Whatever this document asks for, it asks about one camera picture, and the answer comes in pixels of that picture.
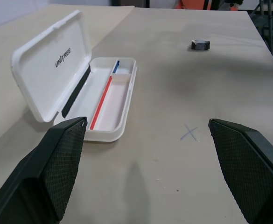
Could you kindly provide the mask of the black eraser with white end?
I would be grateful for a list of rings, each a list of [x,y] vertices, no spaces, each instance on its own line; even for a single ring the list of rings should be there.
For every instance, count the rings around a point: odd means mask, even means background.
[[[210,49],[210,41],[192,40],[190,48],[192,50],[209,50]]]

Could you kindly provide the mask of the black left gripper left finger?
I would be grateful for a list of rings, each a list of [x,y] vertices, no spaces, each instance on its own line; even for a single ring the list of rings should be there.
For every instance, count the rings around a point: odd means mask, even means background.
[[[51,127],[0,188],[0,224],[59,224],[81,159],[88,121]]]

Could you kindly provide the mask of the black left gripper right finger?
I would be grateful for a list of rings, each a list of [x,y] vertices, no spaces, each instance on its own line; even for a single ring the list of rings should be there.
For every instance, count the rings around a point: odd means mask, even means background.
[[[249,224],[273,224],[273,145],[257,130],[210,119],[218,161]]]

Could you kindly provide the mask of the dark metal frame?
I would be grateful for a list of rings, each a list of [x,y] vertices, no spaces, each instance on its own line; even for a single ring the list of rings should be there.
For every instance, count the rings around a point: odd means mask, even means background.
[[[273,12],[272,1],[267,1],[267,12],[264,10],[264,0],[258,0],[259,3],[249,14],[255,27],[259,31],[270,53],[273,56]]]

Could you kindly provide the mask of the orange object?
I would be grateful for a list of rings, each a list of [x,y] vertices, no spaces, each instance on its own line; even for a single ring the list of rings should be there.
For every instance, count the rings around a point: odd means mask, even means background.
[[[176,0],[174,9],[203,10],[205,0]]]

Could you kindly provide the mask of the white Unitree pencil case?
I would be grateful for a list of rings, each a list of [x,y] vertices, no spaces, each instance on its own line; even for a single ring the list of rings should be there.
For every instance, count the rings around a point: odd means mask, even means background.
[[[48,123],[86,117],[86,141],[124,133],[136,61],[92,57],[84,15],[74,11],[18,48],[11,72],[34,118]]]

